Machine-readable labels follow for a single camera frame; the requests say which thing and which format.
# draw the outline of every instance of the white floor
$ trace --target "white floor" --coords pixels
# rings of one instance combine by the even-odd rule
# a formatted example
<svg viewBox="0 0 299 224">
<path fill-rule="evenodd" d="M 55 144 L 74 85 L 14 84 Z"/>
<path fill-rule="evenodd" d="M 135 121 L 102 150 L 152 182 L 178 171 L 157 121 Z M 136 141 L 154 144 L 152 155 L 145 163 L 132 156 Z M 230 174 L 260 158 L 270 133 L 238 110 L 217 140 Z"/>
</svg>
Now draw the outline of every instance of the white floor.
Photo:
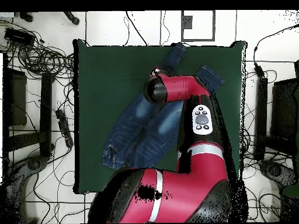
<svg viewBox="0 0 299 224">
<path fill-rule="evenodd" d="M 86 40 L 91 46 L 94 45 L 124 45 L 128 39 L 128 20 L 125 18 L 125 12 L 73 12 L 73 14 L 80 19 L 78 26 L 73 25 L 63 14 L 63 12 L 37 12 L 33 13 L 34 21 L 27 23 L 21 20 L 19 17 L 15 17 L 13 22 L 21 25 L 22 27 L 37 31 L 40 33 L 42 39 L 45 41 L 45 45 L 57 47 L 62 49 L 67 55 L 73 53 L 72 41 L 73 39 Z M 158 46 L 160 44 L 160 11 L 146 11 L 146 12 L 128 12 L 132 21 L 140 31 L 145 41 L 151 46 Z M 202 36 L 198 39 L 208 39 L 210 33 L 209 30 L 197 25 L 198 23 L 205 22 L 206 25 L 210 25 L 211 20 L 209 14 L 201 11 L 189 11 L 185 15 L 193 15 L 193 29 L 201 32 Z M 162 21 L 167 28 L 162 25 L 161 30 L 161 44 L 170 45 L 173 42 L 180 41 L 180 11 L 162 11 Z M 253 72 L 253 49 L 256 43 L 263 37 L 275 33 L 285 27 L 292 26 L 298 23 L 297 14 L 294 11 L 289 10 L 217 10 L 216 11 L 216 33 L 215 42 L 195 42 L 192 45 L 197 46 L 229 46 L 235 40 L 244 40 L 248 43 L 246 51 L 246 70 Z M 130 38 L 127 45 L 144 46 L 143 41 L 138 36 L 137 32 L 129 24 Z M 290 79 L 295 77 L 293 62 L 299 60 L 299 29 L 287 30 L 280 35 L 276 35 L 263 40 L 256 52 L 256 60 L 260 61 L 259 64 L 263 70 L 275 70 L 277 72 L 277 81 L 283 79 Z M 0 42 L 4 34 L 4 27 L 0 27 Z M 195 36 L 197 33 L 191 31 L 186 33 L 188 36 Z M 274 80 L 275 74 L 269 72 L 269 82 Z M 256 80 L 257 77 L 253 76 L 246 82 L 246 103 L 248 107 L 253 110 L 255 108 L 255 94 L 256 94 Z M 269 84 L 269 95 L 268 100 L 271 101 L 273 84 Z M 40 82 L 36 80 L 27 81 L 27 89 L 34 94 L 40 94 Z M 27 92 L 27 102 L 35 100 L 38 101 L 38 97 Z M 65 96 L 63 94 L 63 87 L 58 83 L 53 83 L 53 109 L 57 108 L 58 101 L 63 102 Z M 71 108 L 67 109 L 67 117 L 73 118 Z M 269 118 L 267 120 L 268 127 L 270 126 L 270 109 L 269 104 Z M 34 103 L 27 104 L 29 116 L 39 129 L 39 108 Z M 253 115 L 248 114 L 245 118 L 245 126 L 249 128 L 253 119 Z M 70 129 L 73 130 L 74 126 L 72 120 L 69 121 L 71 124 Z M 61 136 L 59 127 L 57 124 L 56 117 L 53 117 L 53 133 L 52 140 L 55 141 Z M 28 121 L 25 127 L 14 127 L 17 130 L 23 130 L 24 132 L 32 131 L 32 126 Z M 249 133 L 253 135 L 254 122 L 249 128 Z M 15 131 L 15 135 L 24 132 Z M 67 148 L 64 140 L 61 138 L 57 142 L 55 156 L 58 157 L 63 155 Z M 34 145 L 28 148 L 17 150 L 11 153 L 11 160 L 17 162 L 23 159 L 31 151 L 38 148 L 38 145 Z M 57 223 L 57 220 L 53 218 L 54 209 L 59 204 L 59 221 L 66 214 L 72 214 L 80 212 L 76 215 L 66 216 L 62 223 L 84 223 L 87 222 L 87 213 L 90 203 L 94 197 L 94 194 L 76 195 L 72 191 L 72 185 L 74 183 L 74 150 L 66 156 L 60 163 L 60 160 L 49 165 L 44 171 L 40 173 L 38 187 L 36 189 L 39 196 L 43 197 L 46 201 L 50 202 L 51 209 L 50 213 L 44 220 L 49 223 Z M 59 167 L 53 174 L 53 166 Z M 264 178 L 259 171 L 253 167 L 248 168 L 244 171 L 244 178 L 246 186 L 259 198 L 264 193 L 274 193 L 278 195 L 276 185 Z M 27 213 L 29 217 L 39 217 L 40 221 L 44 218 L 44 215 L 48 211 L 48 205 L 41 202 L 32 192 L 33 185 L 36 181 L 36 175 L 33 176 L 28 183 L 26 189 L 26 205 Z M 255 221 L 263 221 L 258 212 L 255 196 L 248 191 L 248 199 L 250 206 L 251 218 L 258 217 Z M 279 210 L 279 200 L 272 196 L 266 196 L 263 198 L 262 203 L 265 207 L 273 205 Z M 274 213 L 263 210 L 263 217 L 267 221 L 276 221 Z"/>
</svg>

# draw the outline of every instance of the blue jeans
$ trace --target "blue jeans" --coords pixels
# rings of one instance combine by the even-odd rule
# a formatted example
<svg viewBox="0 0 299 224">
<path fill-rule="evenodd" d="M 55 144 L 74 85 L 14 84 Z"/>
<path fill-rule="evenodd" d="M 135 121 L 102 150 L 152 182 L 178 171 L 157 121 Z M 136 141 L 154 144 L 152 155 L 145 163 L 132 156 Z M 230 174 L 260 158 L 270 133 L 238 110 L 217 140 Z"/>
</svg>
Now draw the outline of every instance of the blue jeans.
<svg viewBox="0 0 299 224">
<path fill-rule="evenodd" d="M 186 52 L 178 43 L 159 66 L 172 75 Z M 224 81 L 203 65 L 196 76 L 209 90 L 216 91 Z M 178 141 L 183 101 L 149 103 L 140 93 L 115 123 L 105 143 L 102 163 L 112 169 L 155 167 Z"/>
</svg>

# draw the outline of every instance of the red robot arm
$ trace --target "red robot arm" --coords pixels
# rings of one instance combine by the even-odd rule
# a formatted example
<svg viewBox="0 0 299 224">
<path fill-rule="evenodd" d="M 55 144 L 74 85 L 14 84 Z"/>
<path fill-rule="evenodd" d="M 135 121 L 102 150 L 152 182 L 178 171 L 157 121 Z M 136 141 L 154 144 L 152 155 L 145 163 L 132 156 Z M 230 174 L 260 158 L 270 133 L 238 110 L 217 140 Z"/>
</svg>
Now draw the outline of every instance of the red robot arm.
<svg viewBox="0 0 299 224">
<path fill-rule="evenodd" d="M 210 92 L 195 76 L 168 77 L 156 72 L 145 85 L 145 98 L 152 103 L 185 101 L 177 171 L 119 173 L 101 196 L 98 219 L 107 223 L 227 222 L 230 191 L 220 123 Z"/>
</svg>

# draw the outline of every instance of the green mat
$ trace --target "green mat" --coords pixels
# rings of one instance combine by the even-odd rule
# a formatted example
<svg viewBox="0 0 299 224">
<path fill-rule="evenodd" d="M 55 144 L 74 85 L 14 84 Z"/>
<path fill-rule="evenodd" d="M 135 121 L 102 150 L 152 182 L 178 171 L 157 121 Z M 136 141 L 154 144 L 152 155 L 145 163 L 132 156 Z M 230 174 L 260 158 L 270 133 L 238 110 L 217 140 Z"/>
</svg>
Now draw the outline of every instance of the green mat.
<svg viewBox="0 0 299 224">
<path fill-rule="evenodd" d="M 225 84 L 217 98 L 239 168 L 239 126 L 244 42 L 230 47 L 188 47 L 175 75 L 194 75 L 202 65 L 216 71 Z M 106 138 L 119 115 L 141 91 L 151 70 L 171 47 L 79 48 L 79 193 L 102 191 L 115 170 L 101 164 Z M 158 168 L 176 169 L 176 146 Z"/>
</svg>

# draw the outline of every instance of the control button panel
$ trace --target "control button panel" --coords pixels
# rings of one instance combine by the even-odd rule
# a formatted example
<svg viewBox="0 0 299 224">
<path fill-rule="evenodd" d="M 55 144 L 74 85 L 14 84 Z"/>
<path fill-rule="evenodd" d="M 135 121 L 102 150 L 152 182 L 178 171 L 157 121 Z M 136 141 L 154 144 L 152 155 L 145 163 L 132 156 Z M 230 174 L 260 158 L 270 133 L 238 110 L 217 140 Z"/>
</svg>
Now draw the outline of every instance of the control button panel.
<svg viewBox="0 0 299 224">
<path fill-rule="evenodd" d="M 212 119 L 208 107 L 198 105 L 192 111 L 193 132 L 197 135 L 208 135 L 212 133 Z"/>
</svg>

